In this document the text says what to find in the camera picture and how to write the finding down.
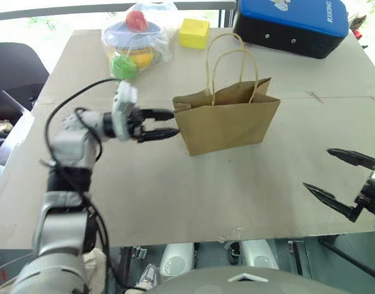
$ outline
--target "blue lid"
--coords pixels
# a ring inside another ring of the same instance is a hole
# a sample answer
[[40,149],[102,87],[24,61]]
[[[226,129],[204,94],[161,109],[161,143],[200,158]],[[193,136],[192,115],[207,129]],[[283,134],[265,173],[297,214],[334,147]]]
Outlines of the blue lid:
[[249,18],[336,37],[348,35],[347,11],[340,0],[240,0],[240,11]]
[[154,38],[160,38],[161,29],[148,21],[148,27],[143,32],[133,32],[125,21],[109,26],[102,34],[103,41],[118,49],[139,50],[150,46]]

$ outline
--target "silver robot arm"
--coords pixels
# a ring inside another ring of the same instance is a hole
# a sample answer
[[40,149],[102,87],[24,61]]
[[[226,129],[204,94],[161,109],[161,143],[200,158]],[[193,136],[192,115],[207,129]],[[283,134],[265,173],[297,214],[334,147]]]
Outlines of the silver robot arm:
[[95,246],[97,225],[78,190],[91,199],[89,185],[97,159],[99,141],[117,138],[139,143],[176,135],[178,129],[146,131],[147,118],[173,118],[168,110],[135,108],[137,90],[122,81],[111,113],[77,108],[63,121],[63,130],[51,148],[61,169],[51,166],[33,248],[37,258],[26,265],[12,293],[89,293],[82,254]]

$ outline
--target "bag handle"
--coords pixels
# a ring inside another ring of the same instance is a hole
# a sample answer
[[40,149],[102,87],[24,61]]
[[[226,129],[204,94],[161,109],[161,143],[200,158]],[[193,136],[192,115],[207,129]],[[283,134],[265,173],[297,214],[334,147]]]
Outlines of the bag handle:
[[[241,48],[244,49],[243,40],[242,40],[241,36],[239,36],[238,34],[235,34],[234,32],[228,32],[226,34],[218,35],[216,38],[214,38],[212,40],[212,42],[208,46],[208,50],[206,51],[206,90],[208,92],[210,92],[210,66],[209,66],[209,62],[208,62],[208,58],[210,56],[210,49],[211,49],[213,43],[216,40],[218,40],[218,38],[221,38],[221,37],[224,37],[224,36],[234,36],[234,37],[236,37],[239,40],[239,42],[241,43]],[[242,60],[242,68],[241,68],[241,74],[240,74],[240,77],[239,77],[239,82],[242,81],[243,64],[244,64],[244,55],[243,55],[243,60]]]
[[215,91],[214,91],[214,78],[215,78],[215,73],[216,73],[216,68],[218,67],[218,64],[219,64],[219,61],[225,57],[226,55],[228,54],[231,54],[231,53],[234,53],[234,52],[243,52],[243,56],[245,54],[247,54],[248,56],[250,56],[251,58],[251,61],[254,65],[254,75],[256,76],[256,81],[254,82],[254,86],[253,86],[253,93],[251,94],[251,97],[249,99],[249,103],[251,103],[253,101],[253,98],[254,98],[254,95],[256,94],[256,91],[257,91],[257,84],[258,84],[258,80],[259,80],[259,71],[257,69],[257,63],[256,63],[256,59],[254,58],[254,55],[253,53],[251,53],[250,51],[247,51],[246,49],[244,48],[240,48],[240,49],[234,49],[234,50],[231,50],[231,51],[228,51],[228,52],[225,52],[223,53],[222,55],[220,55],[217,60],[216,60],[216,63],[214,64],[214,68],[213,68],[213,74],[212,74],[212,106],[214,106],[214,101],[215,101]]

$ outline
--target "black metal bracket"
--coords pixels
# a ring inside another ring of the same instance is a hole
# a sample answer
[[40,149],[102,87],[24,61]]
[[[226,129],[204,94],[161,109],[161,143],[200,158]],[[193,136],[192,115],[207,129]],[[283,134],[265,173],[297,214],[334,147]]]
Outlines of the black metal bracket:
[[[127,284],[129,278],[129,271],[131,269],[131,259],[132,259],[133,247],[121,247],[119,249],[119,263],[117,267],[117,275],[121,277],[121,281]],[[121,293],[121,289],[116,285],[115,294]]]
[[375,278],[375,270],[373,270],[372,268],[370,268],[370,267],[366,266],[365,264],[359,262],[358,260],[354,259],[352,256],[346,254],[344,251],[338,249],[337,247],[335,247],[333,245],[333,241],[337,236],[338,235],[336,235],[335,237],[333,237],[333,236],[319,237],[318,243],[323,245],[324,247],[326,247],[327,249],[329,249],[330,251],[332,251],[336,255],[340,256],[341,258],[347,260],[349,263],[355,265],[357,268],[361,269],[366,274],[369,274],[370,276]]
[[295,258],[295,267],[297,274],[311,279],[310,264],[308,253],[304,241],[288,241],[290,253]]

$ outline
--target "red ball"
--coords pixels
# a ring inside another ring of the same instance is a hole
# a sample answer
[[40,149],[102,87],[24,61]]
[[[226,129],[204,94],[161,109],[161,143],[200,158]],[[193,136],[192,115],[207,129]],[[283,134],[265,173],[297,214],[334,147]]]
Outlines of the red ball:
[[134,32],[142,32],[148,28],[148,23],[141,11],[133,10],[126,15],[127,27]]

